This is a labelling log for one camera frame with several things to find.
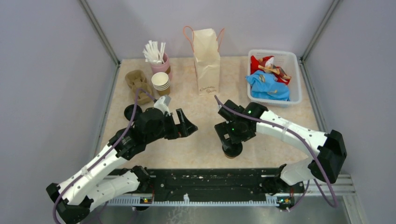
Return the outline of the black cup lid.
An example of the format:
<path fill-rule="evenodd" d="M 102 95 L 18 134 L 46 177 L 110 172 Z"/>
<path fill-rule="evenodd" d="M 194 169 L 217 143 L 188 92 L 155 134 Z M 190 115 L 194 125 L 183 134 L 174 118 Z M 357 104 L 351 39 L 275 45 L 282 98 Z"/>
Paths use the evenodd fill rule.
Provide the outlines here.
<path fill-rule="evenodd" d="M 224 154 L 227 156 L 237 157 L 241 154 L 243 150 L 243 145 L 239 143 L 239 144 L 231 144 L 229 146 L 222 146 L 222 150 Z"/>

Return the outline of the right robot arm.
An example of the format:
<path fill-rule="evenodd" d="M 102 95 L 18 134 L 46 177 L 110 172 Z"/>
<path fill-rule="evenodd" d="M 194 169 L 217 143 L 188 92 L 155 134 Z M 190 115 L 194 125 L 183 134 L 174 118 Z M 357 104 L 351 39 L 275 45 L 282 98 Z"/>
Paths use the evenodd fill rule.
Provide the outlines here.
<path fill-rule="evenodd" d="M 218 102 L 219 115 L 224 122 L 215 125 L 222 150 L 228 157 L 237 157 L 246 142 L 258 133 L 278 138 L 304 152 L 308 157 L 302 161 L 282 165 L 274 187 L 287 192 L 292 185 L 311 179 L 335 183 L 347 157 L 345 143 L 340 132 L 314 131 L 288 121 L 267 107 L 251 102 L 247 107 L 227 100 Z"/>

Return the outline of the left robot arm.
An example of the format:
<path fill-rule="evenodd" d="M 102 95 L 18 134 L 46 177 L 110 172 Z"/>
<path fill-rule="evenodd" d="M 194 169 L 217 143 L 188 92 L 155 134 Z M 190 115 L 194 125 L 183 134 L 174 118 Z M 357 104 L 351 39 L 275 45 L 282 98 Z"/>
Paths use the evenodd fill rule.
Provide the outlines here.
<path fill-rule="evenodd" d="M 175 124 L 172 113 L 150 107 L 137 112 L 135 105 L 128 126 L 119 130 L 102 151 L 87 165 L 66 181 L 51 183 L 46 191 L 54 202 L 52 215 L 55 223 L 60 217 L 66 224 L 77 224 L 91 211 L 127 192 L 146 192 L 151 188 L 146 168 L 134 166 L 107 182 L 103 179 L 116 168 L 143 152 L 149 143 L 159 139 L 185 138 L 198 130 L 183 113 L 177 109 L 180 123 Z"/>

